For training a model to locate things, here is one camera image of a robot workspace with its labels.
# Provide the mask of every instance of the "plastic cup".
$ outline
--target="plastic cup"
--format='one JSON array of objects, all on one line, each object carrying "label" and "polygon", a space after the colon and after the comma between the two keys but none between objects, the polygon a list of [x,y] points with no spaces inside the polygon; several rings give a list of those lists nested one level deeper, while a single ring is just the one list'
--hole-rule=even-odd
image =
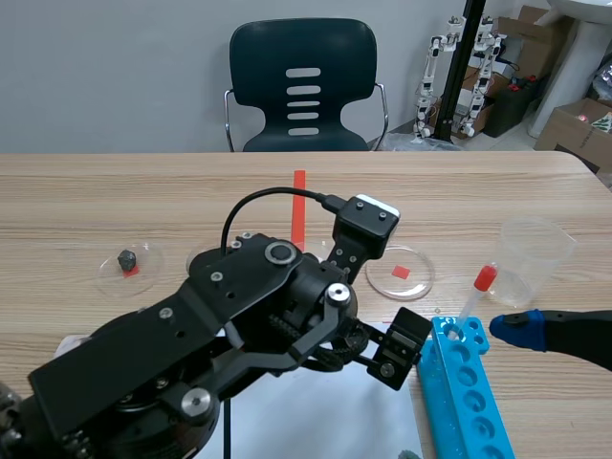
[{"label": "plastic cup", "polygon": [[528,305],[576,244],[543,218],[520,217],[504,223],[493,257],[498,273],[490,296],[515,308]]}]

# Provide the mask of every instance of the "wooden table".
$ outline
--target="wooden table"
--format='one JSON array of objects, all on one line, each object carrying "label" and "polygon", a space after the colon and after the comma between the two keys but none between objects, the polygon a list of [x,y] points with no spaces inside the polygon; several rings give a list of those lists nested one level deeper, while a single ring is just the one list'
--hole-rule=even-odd
[{"label": "wooden table", "polygon": [[[395,241],[427,253],[431,292],[413,303],[375,293],[361,274],[360,315],[391,319],[404,304],[427,317],[456,315],[492,254],[505,220],[540,215],[578,241],[534,307],[612,308],[612,195],[573,156],[558,152],[0,155],[0,379],[24,394],[26,376],[66,335],[89,333],[173,293],[194,247],[219,242],[230,207],[249,192],[290,186],[373,195],[402,212]],[[289,235],[289,197],[242,211],[235,232]],[[332,216],[309,203],[307,238],[330,240]],[[113,299],[96,288],[117,245],[159,243],[164,274],[146,293]],[[510,309],[479,305],[483,322]],[[609,458],[612,374],[563,355],[492,339],[484,363],[519,458]],[[416,372],[410,377],[426,458],[434,457]]]}]

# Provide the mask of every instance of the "white sink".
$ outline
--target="white sink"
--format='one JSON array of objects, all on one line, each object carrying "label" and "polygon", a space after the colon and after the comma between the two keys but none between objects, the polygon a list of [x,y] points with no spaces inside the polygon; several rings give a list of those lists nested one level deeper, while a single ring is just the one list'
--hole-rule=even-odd
[{"label": "white sink", "polygon": [[596,24],[612,24],[610,0],[548,0],[551,7],[566,16]]},{"label": "white sink", "polygon": [[548,0],[548,3],[553,8],[544,20],[555,20],[562,14],[578,20],[576,38],[528,128],[529,135],[536,138],[555,107],[584,97],[612,38],[612,0]]}]

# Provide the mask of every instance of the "chair backrest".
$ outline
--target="chair backrest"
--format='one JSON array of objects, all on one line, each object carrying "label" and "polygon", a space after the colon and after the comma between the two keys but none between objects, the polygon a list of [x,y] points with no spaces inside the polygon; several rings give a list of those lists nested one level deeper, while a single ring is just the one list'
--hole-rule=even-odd
[{"label": "chair backrest", "polygon": [[[376,39],[355,19],[252,22],[229,45],[236,101],[260,108],[264,130],[245,151],[365,150],[344,128],[342,107],[369,98],[376,77]],[[295,129],[314,129],[302,135]]]}]

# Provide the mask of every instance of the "floor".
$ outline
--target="floor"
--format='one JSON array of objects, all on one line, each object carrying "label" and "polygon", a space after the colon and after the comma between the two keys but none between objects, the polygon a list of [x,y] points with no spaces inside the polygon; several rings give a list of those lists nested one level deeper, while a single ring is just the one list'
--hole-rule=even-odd
[{"label": "floor", "polygon": [[531,117],[526,118],[497,138],[480,133],[471,139],[453,139],[453,142],[470,151],[531,151],[537,140],[527,134],[527,124],[530,120]]}]

